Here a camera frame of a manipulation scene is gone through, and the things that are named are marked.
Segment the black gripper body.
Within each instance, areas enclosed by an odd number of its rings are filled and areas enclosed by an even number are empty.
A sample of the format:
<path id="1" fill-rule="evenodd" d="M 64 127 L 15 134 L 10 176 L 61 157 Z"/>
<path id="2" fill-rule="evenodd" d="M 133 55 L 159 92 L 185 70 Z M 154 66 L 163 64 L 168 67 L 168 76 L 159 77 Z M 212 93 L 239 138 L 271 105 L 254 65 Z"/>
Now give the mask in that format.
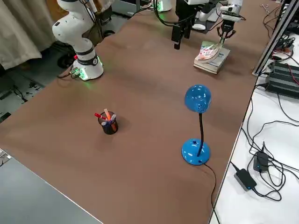
<path id="1" fill-rule="evenodd" d="M 185 0 L 176 0 L 175 13 L 178 17 L 178 21 L 176 22 L 178 25 L 195 16 L 195 6 L 188 5 Z"/>
<path id="2" fill-rule="evenodd" d="M 224 20 L 221 25 L 222 30 L 233 30 L 234 29 L 234 21 Z"/>

